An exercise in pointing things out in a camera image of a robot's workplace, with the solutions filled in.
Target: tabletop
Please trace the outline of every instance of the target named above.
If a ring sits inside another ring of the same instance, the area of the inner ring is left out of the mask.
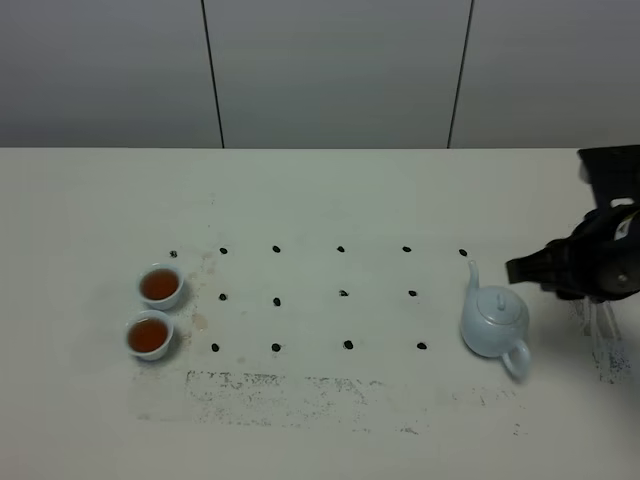
[[[637,478],[638,300],[514,285],[522,383],[459,334],[467,261],[506,285],[567,236],[593,208],[578,169],[575,150],[0,150],[3,476]],[[124,324],[155,262],[187,292],[144,363]]]

